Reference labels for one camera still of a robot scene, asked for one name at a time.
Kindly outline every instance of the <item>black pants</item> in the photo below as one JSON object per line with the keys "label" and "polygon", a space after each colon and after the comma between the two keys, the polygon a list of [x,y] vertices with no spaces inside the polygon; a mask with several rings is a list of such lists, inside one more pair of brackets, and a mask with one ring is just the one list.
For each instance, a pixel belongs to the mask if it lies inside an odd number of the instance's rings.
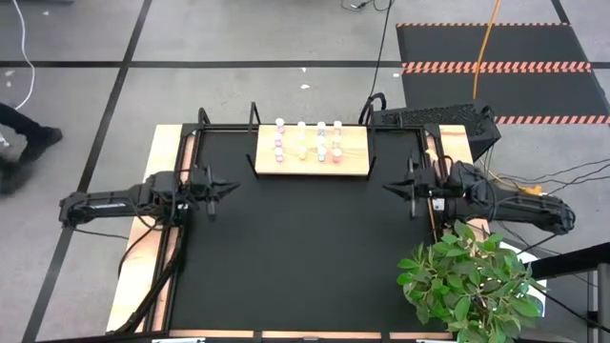
{"label": "black pants", "polygon": [[6,125],[18,134],[25,135],[28,142],[36,140],[42,129],[38,123],[3,103],[0,103],[0,125]]}

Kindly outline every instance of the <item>orange striped edge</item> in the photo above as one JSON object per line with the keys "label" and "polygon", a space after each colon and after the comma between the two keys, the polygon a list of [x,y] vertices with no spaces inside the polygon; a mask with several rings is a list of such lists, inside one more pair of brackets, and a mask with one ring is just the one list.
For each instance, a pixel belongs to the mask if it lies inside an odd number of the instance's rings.
{"label": "orange striped edge", "polygon": [[496,124],[610,124],[610,116],[587,115],[499,115]]}
{"label": "orange striped edge", "polygon": [[[229,330],[171,330],[172,337],[253,338],[254,331]],[[322,339],[381,339],[381,333],[333,332],[273,332],[263,331],[262,338],[322,338]],[[390,339],[451,339],[450,333],[390,333]]]}
{"label": "orange striped edge", "polygon": [[[398,23],[397,28],[402,27],[484,27],[487,23]],[[494,26],[570,26],[569,23],[495,23]]]}
{"label": "orange striped edge", "polygon": [[[477,70],[477,62],[405,62],[403,73],[443,73]],[[591,72],[588,62],[482,62],[482,73]]]}

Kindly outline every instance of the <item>wooden block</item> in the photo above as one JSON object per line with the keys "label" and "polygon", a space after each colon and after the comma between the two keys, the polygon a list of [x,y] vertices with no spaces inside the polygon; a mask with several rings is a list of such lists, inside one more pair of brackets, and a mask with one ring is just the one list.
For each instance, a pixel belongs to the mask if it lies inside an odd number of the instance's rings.
{"label": "wooden block", "polygon": [[305,129],[307,156],[304,160],[298,157],[298,135],[301,129],[296,125],[285,126],[282,135],[284,160],[275,160],[275,125],[258,127],[256,145],[256,172],[261,174],[309,174],[309,175],[364,175],[369,172],[369,141],[365,127],[343,127],[340,147],[343,152],[341,162],[333,162],[334,129],[327,127],[326,160],[317,159],[317,127],[310,125]]}

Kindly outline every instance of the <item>orange cable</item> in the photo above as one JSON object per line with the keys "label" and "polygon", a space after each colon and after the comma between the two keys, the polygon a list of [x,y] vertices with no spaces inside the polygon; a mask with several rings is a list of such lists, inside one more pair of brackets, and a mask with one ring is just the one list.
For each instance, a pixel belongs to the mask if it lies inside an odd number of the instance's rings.
{"label": "orange cable", "polygon": [[477,99],[478,69],[480,68],[480,63],[483,60],[483,54],[485,53],[485,47],[487,47],[487,40],[489,39],[489,34],[492,32],[494,21],[496,21],[496,15],[498,14],[500,2],[501,0],[496,0],[496,6],[494,7],[492,18],[489,20],[489,25],[487,26],[487,31],[485,32],[485,38],[483,38],[483,45],[481,45],[480,51],[478,52],[478,61],[477,66],[475,68],[475,85],[473,87],[473,100]]}

